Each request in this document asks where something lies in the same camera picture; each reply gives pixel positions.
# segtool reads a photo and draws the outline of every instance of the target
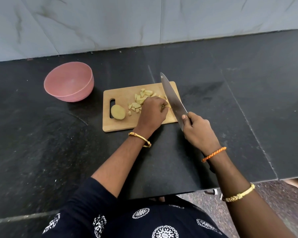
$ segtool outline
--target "person's left arm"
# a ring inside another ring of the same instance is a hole
[[[148,97],[133,132],[148,139],[166,119],[164,99]],[[44,230],[43,237],[100,237],[106,214],[116,203],[121,188],[145,141],[128,136],[123,144],[85,181]]]

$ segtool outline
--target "black countertop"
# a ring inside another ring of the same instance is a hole
[[[49,71],[70,61],[88,64],[95,78],[77,103],[43,88]],[[188,111],[210,120],[249,181],[298,176],[298,31],[7,61],[0,62],[0,218],[60,208],[129,132],[103,132],[103,91],[160,82],[160,72],[176,82]],[[150,141],[121,199],[218,187],[177,123]]]

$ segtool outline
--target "person's left hand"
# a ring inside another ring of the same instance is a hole
[[[169,109],[165,107],[167,104],[166,100],[157,96],[146,98],[142,105],[138,124],[133,131],[148,139],[166,119]]]

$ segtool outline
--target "orange bracelet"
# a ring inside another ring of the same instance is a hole
[[[205,157],[202,162],[204,163],[205,161],[207,161],[209,158],[213,157],[214,155],[218,154],[219,152],[226,150],[226,147],[222,147],[219,150],[215,151],[214,153],[210,154],[209,156]]]

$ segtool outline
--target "person's right arm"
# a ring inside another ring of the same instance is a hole
[[[183,116],[186,139],[208,156],[221,148],[210,122],[189,112]],[[225,151],[209,159],[223,197],[229,198],[250,188]],[[234,225],[241,237],[295,237],[269,205],[253,190],[242,199],[227,202]]]

